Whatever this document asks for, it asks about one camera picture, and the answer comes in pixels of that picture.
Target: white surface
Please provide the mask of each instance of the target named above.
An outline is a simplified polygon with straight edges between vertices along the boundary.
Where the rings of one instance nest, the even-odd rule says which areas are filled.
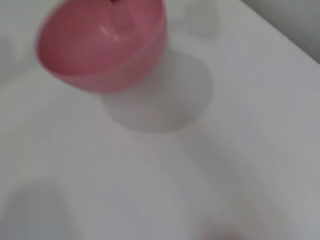
[[[320,238],[320,68],[241,1],[167,1],[170,64],[104,97],[28,54],[54,1],[0,4],[2,240]]]
[[[320,62],[319,0],[243,0]]]

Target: pink plastic bowl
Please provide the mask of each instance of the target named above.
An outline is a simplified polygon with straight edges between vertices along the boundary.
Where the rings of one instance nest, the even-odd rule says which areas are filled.
[[[123,90],[148,75],[167,42],[163,0],[68,0],[42,27],[42,66],[76,88]]]

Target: white table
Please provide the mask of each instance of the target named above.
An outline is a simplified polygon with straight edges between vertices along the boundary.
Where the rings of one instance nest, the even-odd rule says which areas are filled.
[[[32,57],[56,3],[0,3],[1,240],[320,238],[318,64],[239,0],[167,0],[165,60],[102,97]]]

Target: bowl rim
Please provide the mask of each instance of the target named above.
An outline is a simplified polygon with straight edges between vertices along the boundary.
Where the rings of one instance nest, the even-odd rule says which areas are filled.
[[[158,21],[155,24],[154,31],[152,32],[150,37],[147,39],[146,43],[143,46],[141,46],[135,53],[133,53],[132,55],[130,55],[129,57],[127,57],[123,61],[119,62],[115,66],[107,67],[106,69],[101,69],[101,70],[97,70],[97,71],[93,71],[93,72],[89,72],[89,73],[80,73],[80,74],[76,74],[76,73],[61,73],[61,72],[58,72],[58,71],[51,70],[50,68],[48,68],[43,63],[42,59],[40,58],[40,40],[41,40],[42,33],[43,33],[44,29],[46,28],[46,26],[47,26],[48,22],[50,21],[50,19],[53,17],[53,15],[60,8],[62,8],[69,1],[74,1],[74,0],[64,1],[61,4],[59,4],[58,6],[56,6],[55,9],[43,21],[44,23],[42,24],[42,26],[40,27],[40,29],[39,29],[39,31],[37,33],[36,42],[35,42],[36,57],[37,57],[37,60],[39,61],[40,65],[46,71],[48,71],[49,73],[51,73],[53,75],[56,75],[56,76],[61,76],[61,77],[64,77],[64,78],[65,77],[70,77],[70,78],[72,78],[72,77],[91,78],[91,77],[101,76],[101,75],[105,75],[105,74],[116,73],[118,71],[126,69],[129,66],[131,66],[136,61],[136,59],[141,58],[141,56],[144,54],[144,52],[156,41],[156,38],[162,32],[162,29],[163,28],[166,29],[166,27],[167,27],[166,3],[165,3],[165,0],[158,0],[161,3],[161,13],[160,13],[160,17],[159,17]]]

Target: bowl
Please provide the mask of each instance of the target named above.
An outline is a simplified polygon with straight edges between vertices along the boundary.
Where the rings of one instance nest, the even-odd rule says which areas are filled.
[[[166,42],[163,0],[68,0],[39,31],[36,53],[63,82],[109,93],[142,81]]]

